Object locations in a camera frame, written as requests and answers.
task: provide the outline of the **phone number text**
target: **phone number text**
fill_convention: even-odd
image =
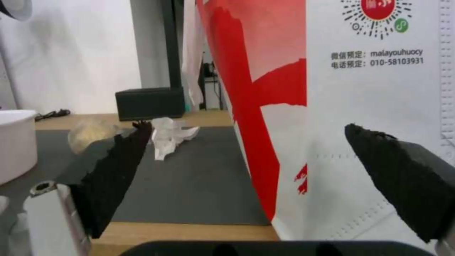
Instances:
[[[370,66],[372,67],[380,67],[380,66],[396,66],[396,65],[417,65],[423,64],[424,59],[422,57],[419,58],[398,58],[398,59],[379,59],[379,60],[371,60]]]

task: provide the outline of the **white plastic bag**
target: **white plastic bag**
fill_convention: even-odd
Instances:
[[[183,122],[171,118],[156,118],[152,120],[154,127],[152,142],[155,147],[155,160],[173,153],[178,145],[185,140],[193,139],[199,132],[199,127],[183,129]]]
[[[193,106],[197,106],[204,101],[197,80],[201,68],[205,35],[195,0],[185,0],[183,20],[182,75],[187,82],[191,103]]]
[[[412,0],[197,3],[253,185],[280,238],[425,247],[374,187],[344,126],[385,131],[454,162],[449,8]]]

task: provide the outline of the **green logo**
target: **green logo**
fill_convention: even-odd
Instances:
[[[398,33],[405,33],[409,28],[409,23],[407,20],[405,19],[397,19],[397,21],[395,21],[395,30],[398,32]]]

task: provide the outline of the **white bowl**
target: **white bowl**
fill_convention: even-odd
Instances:
[[[37,162],[34,110],[0,111],[0,184],[29,171]]]

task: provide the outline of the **black speaker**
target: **black speaker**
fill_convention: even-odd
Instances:
[[[180,118],[185,113],[183,88],[143,88],[116,92],[120,121],[161,117]]]

